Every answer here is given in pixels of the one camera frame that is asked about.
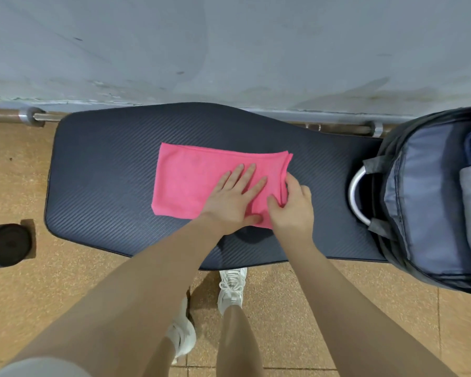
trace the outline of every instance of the shoe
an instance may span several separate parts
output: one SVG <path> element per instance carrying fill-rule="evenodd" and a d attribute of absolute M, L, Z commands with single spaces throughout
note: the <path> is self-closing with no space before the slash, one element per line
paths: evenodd
<path fill-rule="evenodd" d="M 243 306 L 243 290 L 246 284 L 248 268 L 236 268 L 220 271 L 220 294 L 218 295 L 218 310 L 223 313 L 228 306 L 237 304 Z"/>
<path fill-rule="evenodd" d="M 187 317 L 187 306 L 188 299 L 185 297 L 181 301 L 181 307 L 178 316 L 173 319 L 173 323 L 169 326 L 166 333 L 166 337 L 168 337 L 173 342 L 174 348 L 176 350 L 172 364 L 176 364 L 178 357 L 186 355 L 188 352 L 190 352 L 194 348 L 195 342 L 197 341 L 194 325 L 190 322 L 190 320 L 188 320 Z"/>

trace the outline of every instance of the gray wall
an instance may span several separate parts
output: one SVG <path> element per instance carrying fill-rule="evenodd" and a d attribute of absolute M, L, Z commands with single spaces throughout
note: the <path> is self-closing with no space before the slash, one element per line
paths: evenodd
<path fill-rule="evenodd" d="M 471 0 L 0 0 L 0 101 L 471 105 Z"/>

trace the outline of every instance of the left hand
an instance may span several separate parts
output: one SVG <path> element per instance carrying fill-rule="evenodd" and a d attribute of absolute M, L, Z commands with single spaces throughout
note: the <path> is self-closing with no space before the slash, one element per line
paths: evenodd
<path fill-rule="evenodd" d="M 199 217 L 213 218 L 220 224 L 223 235 L 232 234 L 240 228 L 261 222 L 261 215 L 245 217 L 248 203 L 260 193 L 267 182 L 267 177 L 262 177 L 255 186 L 243 193 L 255 169 L 256 165 L 251 164 L 241 178 L 239 176 L 244 170 L 244 164 L 240 164 L 233 172 L 226 172 L 214 187 Z"/>

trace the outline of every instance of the floor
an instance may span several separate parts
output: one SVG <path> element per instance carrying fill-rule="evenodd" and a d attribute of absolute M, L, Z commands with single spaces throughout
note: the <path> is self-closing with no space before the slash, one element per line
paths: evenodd
<path fill-rule="evenodd" d="M 36 256 L 0 269 L 0 366 L 126 259 L 53 237 L 43 223 L 56 129 L 0 124 L 0 224 L 32 220 Z M 460 376 L 471 375 L 471 296 L 422 284 L 387 264 L 334 261 L 372 302 Z M 175 377 L 215 376 L 218 275 L 191 287 L 198 342 Z M 245 312 L 267 376 L 335 377 L 335 365 L 289 264 L 252 268 Z"/>

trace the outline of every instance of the black cup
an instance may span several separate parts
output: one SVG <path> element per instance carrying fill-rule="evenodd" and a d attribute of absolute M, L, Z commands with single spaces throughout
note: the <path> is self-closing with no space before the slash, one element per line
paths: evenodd
<path fill-rule="evenodd" d="M 18 224 L 0 225 L 0 267 L 14 266 L 31 250 L 31 234 Z"/>

